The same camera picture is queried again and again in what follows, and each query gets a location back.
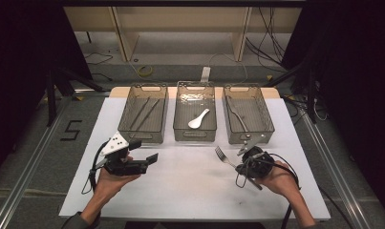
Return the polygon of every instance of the person's left hand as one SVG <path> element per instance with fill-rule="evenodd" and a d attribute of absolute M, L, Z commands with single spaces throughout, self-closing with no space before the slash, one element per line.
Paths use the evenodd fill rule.
<path fill-rule="evenodd" d="M 119 192 L 125 184 L 139 178 L 140 176 L 141 175 L 131 175 L 119 177 L 116 175 L 111 175 L 108 171 L 106 171 L 105 168 L 101 168 L 94 196 L 103 198 L 106 200 L 106 202 L 108 202 L 109 199 L 114 197 L 115 194 Z"/>

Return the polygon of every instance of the white table surface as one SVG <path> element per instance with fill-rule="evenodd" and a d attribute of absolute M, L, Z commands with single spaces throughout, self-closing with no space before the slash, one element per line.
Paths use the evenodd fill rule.
<path fill-rule="evenodd" d="M 59 215 L 69 217 L 82 211 L 92 193 L 81 195 L 99 146 L 117 130 L 126 98 L 106 98 Z M 316 220 L 331 216 L 317 188 L 283 99 L 266 99 L 275 132 L 268 144 L 258 144 L 271 154 L 282 156 L 299 176 L 301 192 Z M 214 142 L 177 142 L 173 120 L 175 99 L 170 98 L 164 142 L 142 146 L 131 152 L 134 159 L 159 153 L 147 174 L 127 184 L 102 210 L 106 218 L 159 221 L 262 221 L 282 219 L 288 202 L 264 187 L 259 191 L 249 182 L 235 184 L 236 172 L 215 153 L 220 146 L 234 163 L 241 145 L 227 142 L 221 99 L 216 99 L 217 132 Z"/>

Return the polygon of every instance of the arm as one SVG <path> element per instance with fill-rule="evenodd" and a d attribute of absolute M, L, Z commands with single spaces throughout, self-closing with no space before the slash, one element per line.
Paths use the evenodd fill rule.
<path fill-rule="evenodd" d="M 125 184 L 139 177 L 140 175 L 118 177 L 110 175 L 104 168 L 100 169 L 94 195 L 89 200 L 84 211 L 80 216 L 75 215 L 66 221 L 63 228 L 83 228 L 82 226 L 85 225 L 84 222 L 86 222 L 88 226 L 92 225 L 103 206 L 105 206 Z"/>
<path fill-rule="evenodd" d="M 287 164 L 283 164 L 279 160 L 275 163 L 288 168 Z M 290 173 L 281 168 L 273 167 L 268 176 L 256 178 L 255 182 L 264 184 L 270 191 L 285 197 L 301 228 L 311 227 L 316 224 L 309 211 L 308 205 L 303 199 L 302 194 Z"/>

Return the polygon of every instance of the white spoon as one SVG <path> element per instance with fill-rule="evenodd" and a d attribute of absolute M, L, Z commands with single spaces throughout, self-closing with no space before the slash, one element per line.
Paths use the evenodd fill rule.
<path fill-rule="evenodd" d="M 198 129 L 201 126 L 202 119 L 206 113 L 208 113 L 210 110 L 209 109 L 204 109 L 204 111 L 199 115 L 197 118 L 193 119 L 188 123 L 188 126 L 192 129 Z"/>

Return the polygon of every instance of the metal fork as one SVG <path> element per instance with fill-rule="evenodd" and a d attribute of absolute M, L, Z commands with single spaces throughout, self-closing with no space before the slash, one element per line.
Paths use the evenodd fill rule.
<path fill-rule="evenodd" d="M 221 160 L 223 163 L 226 163 L 226 164 L 233 166 L 233 168 L 236 168 L 236 165 L 234 165 L 233 163 L 230 162 L 228 157 L 223 153 L 223 151 L 220 149 L 219 146 L 216 147 L 215 151 L 216 151 L 216 155 L 218 156 L 219 160 Z M 252 183 L 255 187 L 257 187 L 259 190 L 263 190 L 263 187 L 261 187 L 261 185 L 257 184 L 253 179 L 251 179 L 249 177 L 246 177 L 246 179 L 250 183 Z"/>

